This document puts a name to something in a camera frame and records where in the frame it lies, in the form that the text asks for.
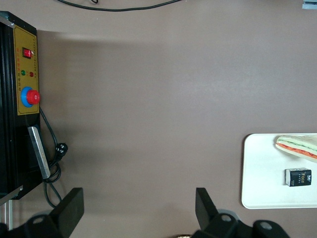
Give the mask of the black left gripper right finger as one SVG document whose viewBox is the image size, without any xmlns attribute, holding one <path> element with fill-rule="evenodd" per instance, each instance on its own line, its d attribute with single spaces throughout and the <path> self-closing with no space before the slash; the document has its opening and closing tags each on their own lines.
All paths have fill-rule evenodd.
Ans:
<svg viewBox="0 0 317 238">
<path fill-rule="evenodd" d="M 205 188 L 196 189 L 195 213 L 200 229 L 193 234 L 194 238 L 252 237 L 252 228 L 235 212 L 217 209 Z"/>
</svg>

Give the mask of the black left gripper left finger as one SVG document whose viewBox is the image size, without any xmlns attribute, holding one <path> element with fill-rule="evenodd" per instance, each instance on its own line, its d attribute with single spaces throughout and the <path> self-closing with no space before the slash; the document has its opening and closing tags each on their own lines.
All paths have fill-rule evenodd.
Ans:
<svg viewBox="0 0 317 238">
<path fill-rule="evenodd" d="M 83 214 L 83 189 L 73 188 L 50 213 L 30 218 L 23 230 L 27 238 L 68 238 Z"/>
</svg>

